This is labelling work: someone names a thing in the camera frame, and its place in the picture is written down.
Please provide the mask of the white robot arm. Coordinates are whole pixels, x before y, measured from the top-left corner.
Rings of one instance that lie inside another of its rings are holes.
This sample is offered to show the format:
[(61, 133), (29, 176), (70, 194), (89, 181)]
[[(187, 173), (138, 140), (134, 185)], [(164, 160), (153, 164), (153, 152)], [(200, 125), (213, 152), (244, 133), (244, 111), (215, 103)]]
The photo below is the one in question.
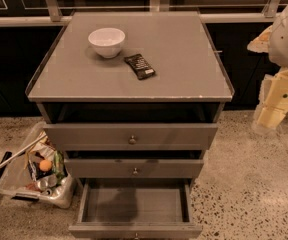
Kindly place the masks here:
[(253, 116), (253, 130), (266, 134), (274, 131), (288, 113), (288, 5), (247, 49), (267, 53), (269, 60), (280, 67), (274, 76), (264, 76)]

